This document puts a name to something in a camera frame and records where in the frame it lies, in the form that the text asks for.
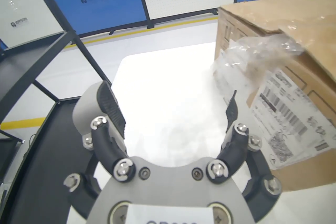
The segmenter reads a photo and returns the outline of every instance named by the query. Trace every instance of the screw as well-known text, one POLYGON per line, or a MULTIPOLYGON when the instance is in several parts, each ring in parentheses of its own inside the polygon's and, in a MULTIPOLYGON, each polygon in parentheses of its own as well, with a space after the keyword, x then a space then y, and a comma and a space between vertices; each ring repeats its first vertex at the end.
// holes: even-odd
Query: screw
POLYGON ((198 167, 192 169, 191 175, 196 181, 203 179, 203 171, 198 167))
POLYGON ((216 177, 224 175, 224 167, 221 164, 214 164, 211 170, 216 177))
POLYGON ((133 162, 129 158, 123 158, 117 162, 113 169, 113 177, 119 181, 124 182, 128 179, 127 174, 133 162))
POLYGON ((150 176, 150 170, 147 167, 143 167, 142 169, 140 169, 139 171, 139 177, 142 180, 147 180, 150 176))
POLYGON ((117 173, 119 176, 126 175, 129 171, 129 166, 126 163, 119 164, 119 167, 117 168, 117 173))
POLYGON ((234 125, 234 129, 237 133, 239 133, 240 135, 247 135, 247 131, 248 131, 248 128, 246 125, 244 124, 235 124, 234 125))
POLYGON ((262 146, 263 146, 263 142, 259 136, 250 135, 249 143, 248 143, 248 149, 250 151, 253 151, 253 152, 259 151, 262 146))
POLYGON ((113 207, 110 216, 109 224, 124 224, 127 218, 128 202, 121 202, 113 207))
POLYGON ((266 190, 272 195, 279 195, 282 191, 281 182, 277 177, 273 177, 270 180, 264 180, 266 190))
POLYGON ((212 203, 213 222, 214 224, 231 224, 231 215, 228 209, 219 203, 212 203))
POLYGON ((91 129, 99 128, 103 123, 106 123, 107 120, 104 116, 98 116, 91 121, 90 127, 91 129))
POLYGON ((92 138, 91 137, 85 138, 85 143, 86 144, 91 144, 92 143, 92 138))
POLYGON ((80 175, 77 173, 73 173, 65 178, 63 184, 70 189, 70 192, 73 192, 78 187, 80 181, 80 175))
POLYGON ((219 177, 228 177, 229 171, 228 167, 219 159, 215 159, 210 162, 207 166, 207 174, 211 179, 219 178, 219 177))

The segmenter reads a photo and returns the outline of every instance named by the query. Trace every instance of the metal rack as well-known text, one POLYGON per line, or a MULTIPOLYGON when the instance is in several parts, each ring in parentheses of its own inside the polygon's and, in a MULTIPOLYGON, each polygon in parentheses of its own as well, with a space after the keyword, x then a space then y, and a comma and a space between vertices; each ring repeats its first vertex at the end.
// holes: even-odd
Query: metal rack
MULTIPOLYGON (((111 82, 56 2, 44 2, 64 31, 8 48, 0 54, 0 123, 31 84, 55 102, 29 147, 5 200, 1 200, 3 205, 0 223, 65 223, 70 205, 65 197, 62 199, 66 191, 61 181, 64 179, 64 173, 73 167, 79 171, 92 171, 97 163, 92 153, 82 148, 81 140, 77 139, 80 135, 72 123, 72 109, 79 97, 60 100, 37 82, 36 78, 57 54, 72 42, 78 46, 98 75, 109 85, 111 82), (58 140, 61 136, 66 137, 66 140, 58 140), (91 161, 93 163, 89 165, 93 167, 86 169, 91 161), (38 181, 41 173, 45 179, 44 183, 38 181), (44 213, 34 213, 34 198, 38 198, 35 200, 35 208, 44 213)), ((15 139, 16 142, 22 141, 6 132, 1 133, 15 139)))

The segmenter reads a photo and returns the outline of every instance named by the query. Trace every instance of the box flap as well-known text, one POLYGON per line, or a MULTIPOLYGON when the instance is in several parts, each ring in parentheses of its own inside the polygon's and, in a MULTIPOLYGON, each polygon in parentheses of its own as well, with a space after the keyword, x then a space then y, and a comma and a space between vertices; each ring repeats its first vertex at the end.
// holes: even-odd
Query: box flap
POLYGON ((288 34, 336 81, 336 0, 258 0, 221 8, 267 33, 288 34))

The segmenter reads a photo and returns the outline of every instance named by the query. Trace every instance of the yellow floor line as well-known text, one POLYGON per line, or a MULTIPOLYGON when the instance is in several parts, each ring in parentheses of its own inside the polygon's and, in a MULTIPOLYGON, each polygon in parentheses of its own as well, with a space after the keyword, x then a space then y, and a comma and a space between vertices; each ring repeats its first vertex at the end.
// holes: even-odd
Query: yellow floor line
MULTIPOLYGON (((88 40, 88 41, 84 41, 83 43, 84 44, 91 44, 91 43, 95 43, 95 42, 100 42, 100 41, 113 39, 113 38, 118 38, 118 37, 123 37, 123 36, 128 36, 128 35, 134 35, 134 34, 139 34, 139 33, 144 33, 144 32, 152 32, 152 31, 155 31, 155 30, 177 27, 177 26, 188 25, 188 24, 194 24, 194 23, 200 23, 200 22, 211 21, 211 20, 217 20, 217 19, 218 19, 218 16, 205 18, 205 19, 192 20, 192 21, 185 21, 185 22, 175 23, 175 24, 166 25, 166 26, 159 26, 159 27, 155 27, 155 28, 152 28, 152 29, 138 30, 138 31, 135 31, 135 32, 126 32, 126 33, 123 33, 123 34, 117 34, 117 35, 108 36, 108 37, 104 37, 104 38, 88 40)), ((76 45, 66 46, 65 49, 73 48, 73 47, 76 47, 76 45)), ((4 123, 1 123, 0 128, 3 129, 3 130, 6 130, 6 129, 16 129, 16 128, 40 127, 43 124, 44 119, 45 118, 42 117, 42 118, 34 118, 34 119, 25 119, 25 120, 19 120, 19 121, 4 122, 4 123)))
POLYGON ((1 123, 0 128, 3 130, 6 130, 6 129, 15 129, 15 128, 40 127, 44 120, 45 118, 41 117, 41 118, 34 118, 34 119, 3 122, 1 123))
MULTIPOLYGON (((193 23, 200 23, 200 22, 217 20, 217 19, 218 19, 218 16, 211 17, 211 18, 206 18, 206 19, 186 21, 186 22, 181 22, 181 23, 176 23, 176 24, 171 24, 171 25, 166 25, 166 26, 160 26, 160 27, 151 28, 151 29, 137 30, 135 32, 126 32, 126 33, 117 34, 117 35, 113 35, 113 36, 108 36, 108 37, 104 37, 104 38, 87 40, 87 41, 83 41, 83 43, 84 44, 91 44, 91 43, 96 43, 96 42, 100 42, 100 41, 104 41, 104 40, 108 40, 108 39, 113 39, 113 38, 118 38, 118 37, 123 37, 123 36, 128 36, 128 35, 134 35, 134 34, 139 34, 139 33, 144 33, 144 32, 152 32, 152 31, 160 30, 160 29, 164 29, 164 28, 177 27, 177 26, 188 25, 188 24, 193 24, 193 23)), ((76 45, 69 45, 69 46, 66 46, 64 49, 74 48, 74 47, 76 47, 76 45)))

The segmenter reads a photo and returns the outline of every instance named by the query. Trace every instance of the cardboard box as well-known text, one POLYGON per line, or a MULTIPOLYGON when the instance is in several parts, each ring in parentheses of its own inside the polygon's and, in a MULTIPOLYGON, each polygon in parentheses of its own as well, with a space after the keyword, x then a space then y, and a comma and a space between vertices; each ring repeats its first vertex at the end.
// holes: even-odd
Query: cardboard box
MULTIPOLYGON (((215 58, 230 40, 285 33, 305 47, 302 55, 281 66, 336 125, 336 0, 259 0, 219 9, 215 58)), ((336 182, 336 151, 273 171, 285 191, 336 182)))

